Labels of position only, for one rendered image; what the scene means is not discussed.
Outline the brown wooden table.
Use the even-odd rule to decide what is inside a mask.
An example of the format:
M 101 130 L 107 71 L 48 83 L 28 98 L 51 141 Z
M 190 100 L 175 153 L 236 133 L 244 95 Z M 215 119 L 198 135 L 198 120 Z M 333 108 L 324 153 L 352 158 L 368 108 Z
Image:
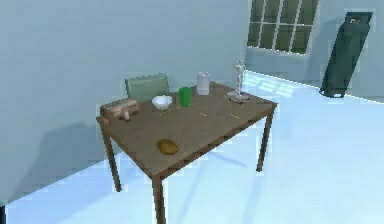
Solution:
M 257 164 L 257 170 L 262 170 L 277 104 L 257 96 L 238 104 L 225 98 L 225 94 L 230 91 L 229 87 L 213 82 L 210 84 L 210 94 L 193 94 L 188 107 L 175 103 L 166 113 L 157 112 L 152 103 L 147 101 L 140 105 L 140 112 L 129 122 L 106 122 L 101 116 L 97 118 L 115 188 L 120 190 L 121 185 L 112 142 L 116 142 L 152 180 L 157 224 L 166 224 L 162 186 L 165 178 L 264 119 L 266 123 Z M 172 140 L 179 147 L 178 152 L 173 155 L 162 154 L 156 145 L 160 139 Z

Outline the white bowl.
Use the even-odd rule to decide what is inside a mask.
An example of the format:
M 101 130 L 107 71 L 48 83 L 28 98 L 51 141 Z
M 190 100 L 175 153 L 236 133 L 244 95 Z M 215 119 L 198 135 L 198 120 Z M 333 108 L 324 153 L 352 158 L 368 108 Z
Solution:
M 171 96 L 155 96 L 152 99 L 152 104 L 158 109 L 158 110 L 166 110 L 171 104 L 173 100 Z

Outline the green chair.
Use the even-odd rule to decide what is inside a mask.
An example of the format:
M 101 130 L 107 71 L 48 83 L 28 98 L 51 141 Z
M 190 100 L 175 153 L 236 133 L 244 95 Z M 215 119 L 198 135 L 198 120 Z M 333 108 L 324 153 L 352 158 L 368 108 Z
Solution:
M 155 96 L 170 94 L 168 79 L 163 73 L 129 78 L 125 84 L 128 97 L 139 103 L 150 101 Z

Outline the white statue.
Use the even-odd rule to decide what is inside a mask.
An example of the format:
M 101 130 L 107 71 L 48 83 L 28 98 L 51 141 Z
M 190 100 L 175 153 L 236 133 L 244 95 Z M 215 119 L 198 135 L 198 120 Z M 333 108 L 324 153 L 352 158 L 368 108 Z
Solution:
M 235 64 L 234 64 L 234 68 L 237 71 L 237 86 L 233 91 L 228 92 L 226 94 L 226 97 L 230 100 L 235 101 L 235 102 L 242 103 L 245 100 L 249 99 L 249 96 L 243 95 L 241 93 L 243 76 L 244 76 L 244 71 L 245 71 L 244 62 L 242 60 L 236 60 Z

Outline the brown potato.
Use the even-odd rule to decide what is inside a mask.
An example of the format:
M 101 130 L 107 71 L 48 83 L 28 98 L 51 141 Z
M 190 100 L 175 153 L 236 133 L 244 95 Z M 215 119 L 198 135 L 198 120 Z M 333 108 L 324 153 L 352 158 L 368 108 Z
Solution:
M 158 150 L 164 155 L 173 155 L 179 150 L 179 147 L 170 139 L 160 139 L 156 145 Z

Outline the green cup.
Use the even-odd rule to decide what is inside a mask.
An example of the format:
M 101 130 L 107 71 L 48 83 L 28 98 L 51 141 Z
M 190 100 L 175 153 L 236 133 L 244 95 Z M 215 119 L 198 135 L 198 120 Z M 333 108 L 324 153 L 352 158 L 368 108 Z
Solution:
M 188 107 L 191 101 L 191 89 L 189 87 L 182 87 L 178 91 L 180 105 Z

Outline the window with white bars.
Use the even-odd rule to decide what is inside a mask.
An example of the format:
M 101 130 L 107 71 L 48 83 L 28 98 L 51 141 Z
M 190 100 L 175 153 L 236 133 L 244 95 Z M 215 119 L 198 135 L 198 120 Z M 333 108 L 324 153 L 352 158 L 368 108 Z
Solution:
M 319 0 L 252 0 L 248 47 L 305 54 Z

